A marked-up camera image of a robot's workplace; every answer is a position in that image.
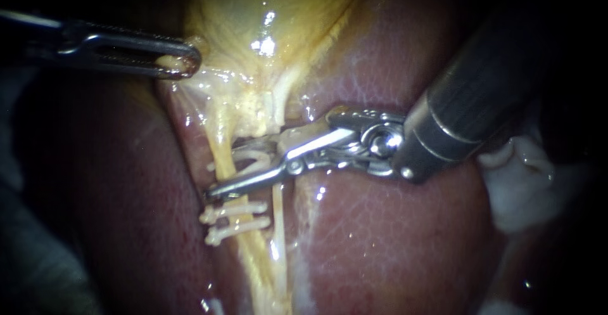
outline clip applier jaw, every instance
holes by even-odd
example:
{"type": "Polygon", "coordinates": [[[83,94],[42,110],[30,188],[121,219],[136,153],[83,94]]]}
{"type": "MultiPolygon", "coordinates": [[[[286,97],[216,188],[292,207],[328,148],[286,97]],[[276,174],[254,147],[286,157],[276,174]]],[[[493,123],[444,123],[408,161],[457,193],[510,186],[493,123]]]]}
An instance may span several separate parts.
{"type": "Polygon", "coordinates": [[[205,196],[224,202],[321,167],[354,168],[395,178],[390,158],[401,143],[404,118],[369,108],[337,106],[311,124],[245,141],[233,149],[233,155],[260,141],[275,143],[270,167],[214,184],[205,196]]]}

